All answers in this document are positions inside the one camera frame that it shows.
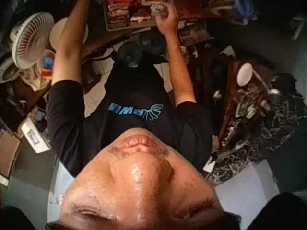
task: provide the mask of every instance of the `electric fan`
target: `electric fan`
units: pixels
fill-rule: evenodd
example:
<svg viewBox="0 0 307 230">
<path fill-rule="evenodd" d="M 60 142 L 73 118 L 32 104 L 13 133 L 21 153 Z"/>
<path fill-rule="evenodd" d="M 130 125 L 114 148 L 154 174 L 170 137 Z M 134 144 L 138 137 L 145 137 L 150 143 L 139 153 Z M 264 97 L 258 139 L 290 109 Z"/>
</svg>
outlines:
<svg viewBox="0 0 307 230">
<path fill-rule="evenodd" d="M 27 69 L 37 62 L 46 49 L 53 25 L 52 15 L 41 12 L 30 16 L 12 30 L 12 57 L 18 68 Z"/>
</svg>

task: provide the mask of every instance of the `tile floor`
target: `tile floor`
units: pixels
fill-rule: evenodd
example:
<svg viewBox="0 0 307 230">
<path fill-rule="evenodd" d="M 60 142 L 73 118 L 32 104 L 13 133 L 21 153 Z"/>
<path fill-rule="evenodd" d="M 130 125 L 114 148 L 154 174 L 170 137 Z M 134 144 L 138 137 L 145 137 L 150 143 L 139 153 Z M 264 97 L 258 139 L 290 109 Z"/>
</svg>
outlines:
<svg viewBox="0 0 307 230">
<path fill-rule="evenodd" d="M 116 44 L 114 45 L 114 49 L 118 50 L 118 47 L 122 44 Z M 109 58 L 104 61 L 94 61 L 93 62 L 93 69 L 96 72 L 96 74 L 101 74 L 101 81 L 95 85 L 91 91 L 84 96 L 84 104 L 85 104 L 85 117 L 90 116 L 92 112 L 96 110 L 96 108 L 99 106 L 101 100 L 104 98 L 106 94 L 105 90 L 105 83 L 107 81 L 107 78 L 112 70 L 114 61 L 112 58 Z M 164 80 L 164 88 L 167 92 L 172 91 L 173 86 L 169 78 L 169 65 L 168 63 L 162 63 L 155 65 L 158 72 L 160 73 L 161 77 Z"/>
</svg>

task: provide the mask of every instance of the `white plate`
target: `white plate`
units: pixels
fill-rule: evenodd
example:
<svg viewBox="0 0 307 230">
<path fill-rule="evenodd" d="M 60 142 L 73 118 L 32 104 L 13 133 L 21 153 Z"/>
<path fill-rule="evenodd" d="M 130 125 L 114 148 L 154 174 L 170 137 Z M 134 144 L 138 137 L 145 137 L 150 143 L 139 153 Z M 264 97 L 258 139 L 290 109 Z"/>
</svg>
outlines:
<svg viewBox="0 0 307 230">
<path fill-rule="evenodd" d="M 244 63 L 236 76 L 236 82 L 240 87 L 247 85 L 253 76 L 253 66 L 250 63 Z"/>
<path fill-rule="evenodd" d="M 57 50 L 58 49 L 58 44 L 59 44 L 59 37 L 61 36 L 61 33 L 64 29 L 64 26 L 66 24 L 68 18 L 63 18 L 59 20 L 52 28 L 50 32 L 50 44 L 51 46 Z M 83 38 L 83 44 L 85 43 L 86 39 L 88 37 L 88 25 L 85 27 L 85 33 L 84 33 L 84 38 Z"/>
</svg>

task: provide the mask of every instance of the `nose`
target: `nose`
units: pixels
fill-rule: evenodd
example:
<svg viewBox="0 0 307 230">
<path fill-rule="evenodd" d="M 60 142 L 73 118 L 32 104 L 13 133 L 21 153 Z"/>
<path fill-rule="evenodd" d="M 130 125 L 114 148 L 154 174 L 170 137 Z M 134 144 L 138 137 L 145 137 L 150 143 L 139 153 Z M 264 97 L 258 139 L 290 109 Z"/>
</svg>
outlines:
<svg viewBox="0 0 307 230">
<path fill-rule="evenodd" d="M 117 197 L 120 197 L 122 216 L 138 222 L 160 215 L 171 172 L 171 165 L 164 157 L 145 152 L 135 153 L 114 164 L 111 173 Z"/>
</svg>

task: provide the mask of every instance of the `mouth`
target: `mouth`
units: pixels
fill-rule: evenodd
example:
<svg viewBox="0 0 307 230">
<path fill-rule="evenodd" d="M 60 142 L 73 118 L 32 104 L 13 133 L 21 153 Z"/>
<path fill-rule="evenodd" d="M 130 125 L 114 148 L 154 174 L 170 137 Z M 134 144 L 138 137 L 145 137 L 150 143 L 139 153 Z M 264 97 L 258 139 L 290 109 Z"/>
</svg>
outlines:
<svg viewBox="0 0 307 230">
<path fill-rule="evenodd" d="M 119 149 L 123 148 L 134 148 L 136 146 L 145 146 L 150 148 L 158 148 L 158 144 L 151 138 L 145 135 L 132 135 L 125 140 L 123 140 L 119 145 Z"/>
</svg>

